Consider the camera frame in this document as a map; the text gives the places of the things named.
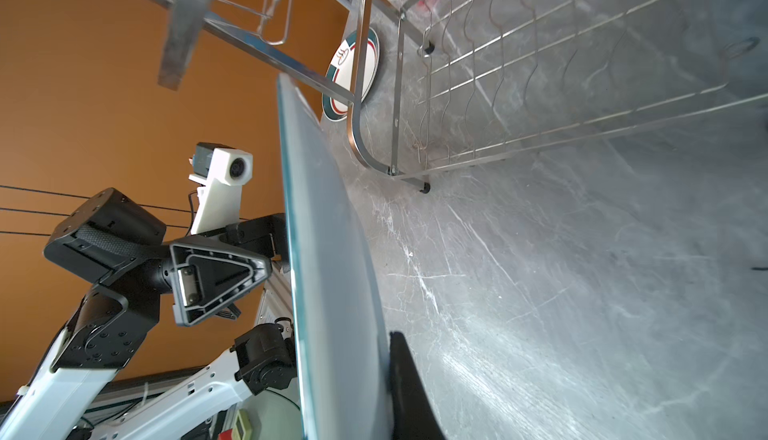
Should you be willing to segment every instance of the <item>oval plate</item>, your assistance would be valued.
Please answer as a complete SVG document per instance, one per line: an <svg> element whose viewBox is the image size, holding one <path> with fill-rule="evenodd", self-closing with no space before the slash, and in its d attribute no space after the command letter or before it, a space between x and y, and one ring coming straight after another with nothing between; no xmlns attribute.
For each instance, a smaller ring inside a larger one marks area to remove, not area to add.
<svg viewBox="0 0 768 440"><path fill-rule="evenodd" d="M351 32L350 35L341 43L336 53L333 55L331 64L328 66L326 78L334 83L350 89L352 80L352 59L355 53L357 32ZM366 52L366 70L362 80L362 98L365 99L368 91L371 89L373 79L379 70L379 35L372 28L368 30L368 51ZM347 105L341 101L322 96L322 112L328 120L341 121L346 119Z"/></svg>

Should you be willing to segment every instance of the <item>white plate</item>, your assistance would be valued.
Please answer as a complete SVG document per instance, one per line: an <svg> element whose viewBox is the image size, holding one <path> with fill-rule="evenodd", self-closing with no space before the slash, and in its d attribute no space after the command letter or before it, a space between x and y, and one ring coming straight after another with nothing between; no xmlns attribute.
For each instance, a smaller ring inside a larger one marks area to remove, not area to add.
<svg viewBox="0 0 768 440"><path fill-rule="evenodd" d="M341 43L338 50L336 50L326 72L326 78L333 80L334 83L347 90L350 89L352 81L352 59L354 58L356 40L357 32L351 32L344 42ZM368 30L366 70L362 79L363 99L366 98L368 90L371 89L377 70L379 70L379 35L370 28ZM328 120L336 122L346 119L346 110L347 105L345 102L338 101L325 94L322 96L322 112Z"/></svg>

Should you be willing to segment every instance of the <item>dish rack leg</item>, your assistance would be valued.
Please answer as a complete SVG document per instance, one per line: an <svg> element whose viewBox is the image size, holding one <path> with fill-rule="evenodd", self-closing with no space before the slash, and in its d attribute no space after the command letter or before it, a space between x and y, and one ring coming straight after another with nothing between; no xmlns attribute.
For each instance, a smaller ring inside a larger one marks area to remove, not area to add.
<svg viewBox="0 0 768 440"><path fill-rule="evenodd" d="M372 6L372 0L360 0L360 11L357 15L357 37L358 38L368 38L368 29L370 26L371 21L371 6ZM398 14L398 69L402 72L402 43L404 39L404 35L407 34L407 28L404 28L403 26L407 23L404 19L399 17ZM423 36L421 36L418 40L418 42L421 42L423 39ZM366 64L366 51L367 48L356 48L355 53L352 57L352 81L350 83L352 94L354 95L354 99L349 102L349 109L347 111L346 116L346 135L348 140L350 141L350 147L352 148L352 152L355 154L355 157L360 161L361 164L364 166L367 166L368 168L371 168L373 170L377 170L380 173L384 175L389 176L395 176L398 175L397 172L397 166L396 166L396 156L397 156L397 149L396 149L396 143L397 143L397 133L393 132L393 161L392 166L387 166L384 163L378 161L366 148L365 144L362 141L362 134L360 131L360 111L362 107L362 82L363 82L363 75L361 74L363 72L363 66ZM401 78L401 75L397 75L396 78L399 80ZM399 89L396 89L396 97L395 97L395 112L399 112L400 109L400 93ZM395 123L398 123L398 114L395 116ZM421 191L423 194L426 194L430 190L429 183L417 179L417 178L407 178L403 179L403 181L407 182L408 184L414 185L417 188L419 188L419 191Z"/></svg>

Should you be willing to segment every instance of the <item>metal frame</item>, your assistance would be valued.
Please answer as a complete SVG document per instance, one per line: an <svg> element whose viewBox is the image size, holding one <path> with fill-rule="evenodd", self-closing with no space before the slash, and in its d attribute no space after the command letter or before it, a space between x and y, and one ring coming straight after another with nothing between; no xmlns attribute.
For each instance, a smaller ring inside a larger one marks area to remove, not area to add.
<svg viewBox="0 0 768 440"><path fill-rule="evenodd" d="M155 3L158 3L159 5L165 8L172 8L174 6L175 0L152 0L152 1ZM308 67L303 65L301 62L295 60L294 58L284 54L283 52L275 48L275 45L284 43L284 41L287 38L288 28L290 23L290 6L289 6L289 16L286 19L286 29L285 29L285 34L283 38L278 42L268 42L263 38L264 24L266 21L271 19L271 15L274 13L274 5L279 0L274 0L274 2L271 5L271 9L270 7L266 6L266 0L265 0L263 5L263 7L265 8L263 8L261 12L253 8L249 8L241 4L231 2L229 0L195 0L195 4L199 7L199 5L201 4L208 5L210 4L211 1L218 1L225 4L229 4L260 16L261 17L260 27L257 31L252 32L247 29L238 27L235 24L227 22L225 19L223 19L221 16L217 15L216 13L208 11L203 16L202 25L200 26L200 28L216 35L217 37L225 40L226 42L232 44L235 47L238 47L240 50L247 52L248 54L258 58L259 60L264 61L265 63L288 73L291 77L303 82L304 84L308 84L309 86L320 91L321 93L327 94L330 97L337 99L339 101L347 102L349 104L349 109L350 109L347 115L347 133L350 139L350 147L352 148L352 151L354 152L355 156L358 158L358 160L362 165L376 172L379 172L387 176L395 175L395 172L397 171L396 169L392 170L389 165L386 165L378 161L375 157L371 155L368 148L365 146L362 140L362 136L360 134L360 109L362 107L362 77L363 76L359 74L361 72L360 72L360 69L358 69L358 67L360 66L360 64L363 64L363 65L365 64L366 50L364 48L358 48L355 50L354 58L353 58L354 69L352 72L352 89L347 90L345 88L342 88L338 84L334 83L333 81L329 80L324 75L309 69ZM346 8L350 8L350 9L353 8L352 0L337 0L337 1L343 6L345 6ZM373 5L375 5L382 13L384 13L384 15L387 16L390 21L398 24L399 30L403 32L405 35L408 35L414 42L421 44L424 41L424 38L425 38L424 33L420 32L412 23L405 20L405 18L401 15L400 11L397 8L395 8L391 3L389 3L388 0L360 0L360 15L358 18L358 29L357 29L359 38L364 38L367 35L368 26L370 24L371 7ZM174 34L174 38L176 38L176 33L180 32L179 34L188 35L189 38L187 39L186 42L175 42L175 43L185 45L186 47L189 47L190 45L194 46L194 40L196 39L196 35L199 30L195 31L194 28L175 27L173 24L173 20L174 20L174 16L172 15L171 17L172 23L169 26L169 38L171 38L171 34ZM182 54L182 53L175 55L176 59L189 58L188 54ZM179 64L179 62L177 61L175 63L175 67L177 69L177 72L176 72L177 77L180 78L180 75L183 74L186 68L186 65ZM170 82L168 84L168 86L171 86L172 88L174 87L174 85L178 85L178 82ZM419 189L422 189L422 191L425 191L425 192L428 191L428 184L426 184L423 180L418 180L417 178L413 178L413 177L409 177L404 180L410 184L417 186Z"/></svg>
<svg viewBox="0 0 768 440"><path fill-rule="evenodd" d="M404 18L406 13L421 1L422 0L407 0L402 8L402 17ZM464 51L457 52L455 56L452 56L450 48L445 48L444 45L440 45L440 55L433 55L430 58L423 59L426 72L424 75L418 78L418 82L420 82L422 85L423 96L422 99L418 101L417 106L419 108L425 109L425 111L423 117L419 115L410 115L410 117L412 117L416 122L415 125L413 125L413 128L410 128L410 130L416 130L417 132L414 133L414 136L416 137L414 142L414 149L416 150L415 156L418 157L418 164L420 165L420 168L414 169L413 166L410 166L410 168L415 171L408 174L398 171L398 145L400 144L400 140L403 140L400 138L400 135L403 131L403 128L401 128L400 125L402 116L400 109L400 95L403 82L402 57L405 53L405 45L402 42L402 34L400 34L398 38L398 59L396 64L395 86L396 103L392 119L392 158L390 164L390 171L393 172L393 176L397 179L408 180L414 176L426 176L428 174L454 170L464 166L472 166L496 160L504 160L523 151L559 147L580 140L612 138L621 135L637 133L639 131L654 130L656 128L667 126L668 124L674 124L688 119L699 118L724 109L747 105L754 106L755 104L765 105L766 100L768 100L768 93L755 94L749 96L748 98L730 98L726 99L725 101L718 101L715 98L712 98L718 97L719 99L717 92L721 92L728 85L728 68L726 62L728 58L734 58L736 55L729 54L729 48L731 48L732 45L726 45L725 47L720 46L720 42L716 36L713 15L710 10L710 0L703 0L700 7L704 12L706 22L708 23L707 34L710 36L709 40L714 46L713 54L715 60L713 63L718 65L718 69L720 71L720 80L718 80L715 85L708 86L707 88L688 91L687 93L683 94L675 94L669 98L657 99L651 103L634 105L629 104L624 108L613 111L612 113L601 114L592 118L576 118L576 115L571 115L571 121L569 123L558 124L551 128L543 128L536 118L536 115L531 111L526 102L526 97L530 95L528 91L531 78L539 66L539 55L542 52L554 49L556 47L573 45L572 48L574 48L574 52L570 55L570 58L566 55L566 60L562 66L562 78L559 79L561 83L560 89L562 95L564 98L566 98L566 102L568 102L567 95L564 92L565 73L571 67L574 56L579 50L578 42L580 36L589 32L597 31L607 25L618 25L624 30L624 32L621 34L624 36L624 34L630 30L630 27L627 23L628 16L635 14L636 12L643 11L651 5L658 4L664 0L645 0L644 2L640 2L634 5L629 5L627 0L618 0L621 10L619 13L603 15L603 17L606 18L599 18L597 14L593 14L595 22L592 22L589 25L582 24L581 26L577 20L577 2L583 2L584 0L566 0L557 6L554 6L553 8L547 9L544 12L537 12L535 4L528 4L530 0L519 0L520 5L530 12L530 19L523 23L516 24L513 28L509 28L508 26L505 27L503 22L500 22L494 18L494 13L492 11L494 0L490 0L486 16L488 17L490 25L498 31L498 35L496 35L494 38L490 38L489 40L486 39L484 42L478 42L477 44L475 43L472 35L468 34L467 32L467 22L471 16L470 11L472 10L473 6L475 6L475 10L477 10L476 1L477 0L447 0L447 12L444 14L438 14L433 6L430 6L428 3L422 4L428 9L429 16L425 30L425 36L430 35L433 29L441 29L442 41L444 43L446 31L448 30L451 21L454 20L454 23L451 25L451 27L459 30L459 33L456 35L463 35L462 40L464 41L464 44L470 44L471 47ZM565 24L566 28L562 29L562 31L566 33L561 34L560 38L555 40L548 39L546 43L544 43L540 39L542 34L539 31L542 21L545 19L551 21L552 18L556 17L556 13L560 12L560 14L566 14L569 12L568 9L572 10L572 15L569 15L571 16L571 20L567 21ZM463 14L463 32L461 32L462 17L459 16L460 14ZM524 28L530 28L532 30L534 40L533 48L529 51L525 51L513 59L505 58L504 39L510 35L520 32ZM620 41L621 37L619 37L619 40L615 43L614 51ZM756 41L753 38L748 38L743 42L739 42L738 44L741 44L742 47L745 47L744 51L739 51L739 54L743 54L746 51L751 50L750 47L753 47L758 41L759 40ZM497 64L491 68L486 68L485 70L477 70L475 55L484 53L484 51L491 46L501 50L500 64ZM466 144L462 148L452 151L449 141L456 141L456 139L446 139L449 134L444 133L442 124L443 119L446 116L446 110L449 108L449 106L450 108L454 108L458 111L459 117L461 116L461 112L464 112L464 125L466 127L469 104L472 102L473 98L477 97L475 95L475 91L479 85L478 81L491 74L500 75L501 79L498 81L498 84L495 87L493 100L492 102L489 102L491 110L490 116L492 118L487 120L487 124L490 124L493 121L502 124L500 119L493 117L497 116L495 104L497 101L499 89L505 82L505 78L509 78L509 75L505 73L505 69L510 68L514 64L525 61L526 59L529 61L532 60L531 63L533 64L533 68L528 74L528 80L524 83L524 90L522 92L522 113L523 117L532 118L534 123L537 124L538 129L536 131L520 134L518 136L505 136L504 138L499 138L495 142L488 142L486 144L475 143L475 135L478 134L478 132L476 130L468 129L469 131L466 132L468 137ZM459 62L466 62L465 64L471 65L471 67L465 67L467 70L471 71L468 74L469 78L466 78L466 80L457 80L455 76L452 76L452 67L455 68ZM610 52L610 57L608 58L608 68L610 68L612 63L615 63L613 51ZM438 91L433 91L435 87L433 78L440 72L442 72L443 76L448 76L448 85L445 88L440 88ZM463 88L468 90L470 89L471 93L469 95L469 99L466 100L466 102L452 103L451 94L457 93L457 90ZM700 98L702 100L698 104L691 102L689 106L689 104L685 103L691 99L699 100ZM435 112L433 111L434 103L437 99L440 99L440 101L446 101L447 103L445 103L445 108L440 107L438 108L438 111ZM431 124L437 124L433 126L432 131L430 131ZM437 148L434 147L435 143L438 144L439 148L443 149L443 152L440 155L435 155L436 152L434 150Z"/></svg>

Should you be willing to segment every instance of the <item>gray marble surface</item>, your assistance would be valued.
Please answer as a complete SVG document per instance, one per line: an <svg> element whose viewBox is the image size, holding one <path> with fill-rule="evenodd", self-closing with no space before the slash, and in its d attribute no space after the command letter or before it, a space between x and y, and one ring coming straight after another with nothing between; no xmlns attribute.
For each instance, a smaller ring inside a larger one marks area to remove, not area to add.
<svg viewBox="0 0 768 440"><path fill-rule="evenodd" d="M386 160L396 36L372 26L363 130ZM449 438L768 438L764 110L435 175L428 195L321 125Z"/></svg>

